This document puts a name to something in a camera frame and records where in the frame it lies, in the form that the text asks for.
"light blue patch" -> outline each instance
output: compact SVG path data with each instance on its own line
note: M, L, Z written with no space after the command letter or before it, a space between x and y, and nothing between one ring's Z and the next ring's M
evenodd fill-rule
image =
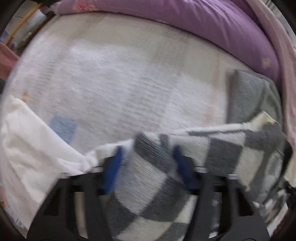
M51 119L49 127L68 144L72 142L76 130L76 123L73 119L55 115Z
M33 111L36 115L38 115L39 109L36 108L36 107L33 107L32 111Z

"textured white fabric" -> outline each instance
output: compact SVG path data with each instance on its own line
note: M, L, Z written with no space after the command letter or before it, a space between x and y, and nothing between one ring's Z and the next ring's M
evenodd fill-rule
M86 153L138 131L224 124L234 69L249 70L218 46L163 23L99 12L67 15L56 17L27 47L2 105L5 109L13 95L47 125L55 115L74 120L70 145ZM109 152L100 151L103 156ZM0 154L8 203L28 227L41 195L34 194L33 201L5 153ZM75 163L75 158L60 158L66 169ZM22 173L31 167L24 166Z
M23 101L10 96L1 124L0 162L6 196L13 212L28 228L45 194L61 173L78 175L98 165L64 142Z

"pink fabric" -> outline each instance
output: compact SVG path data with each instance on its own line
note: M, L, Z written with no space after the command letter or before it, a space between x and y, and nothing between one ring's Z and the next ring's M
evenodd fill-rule
M296 52L282 24L259 0L247 0L274 46L281 67L284 131L296 149ZM296 185L296 158L293 157L286 177Z
M0 78L6 80L19 57L0 42Z

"pink blanket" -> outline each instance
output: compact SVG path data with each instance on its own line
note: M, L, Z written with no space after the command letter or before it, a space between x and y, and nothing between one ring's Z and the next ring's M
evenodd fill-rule
M284 131L293 149L296 149L296 52L287 32L270 9L258 0L247 0L247 2L278 54L282 78ZM296 186L295 156L290 162L286 177Z

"folded blanket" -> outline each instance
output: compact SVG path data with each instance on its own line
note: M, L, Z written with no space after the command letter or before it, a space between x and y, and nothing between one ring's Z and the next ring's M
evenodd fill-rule
M27 193L21 205L25 208L27 204L32 211L25 219L27 227L61 172L85 173L112 156L118 145L125 150L125 161L106 204L106 215L113 236L119 240L156 240L160 236L174 240L170 235L184 234L195 199L188 196L176 174L170 154L175 145L192 157L195 165L219 175L236 172L257 202L266 197L281 171L282 154L278 148L284 136L280 125L264 112L250 123L140 134L135 141L99 146L84 156L67 145L24 102L14 98L7 101L7 117L1 130L3 148L13 174ZM29 210L20 211L28 215Z
M252 199L261 202L279 177L283 156L277 148L283 140L278 123L259 131L192 129L179 134L139 134L132 150L126 151L126 162L106 206L112 235L124 241L181 240L184 236L196 197L186 192L176 173L171 154L175 145L196 166L222 176L237 173ZM217 208L220 201L217 195ZM216 217L213 231L218 222Z

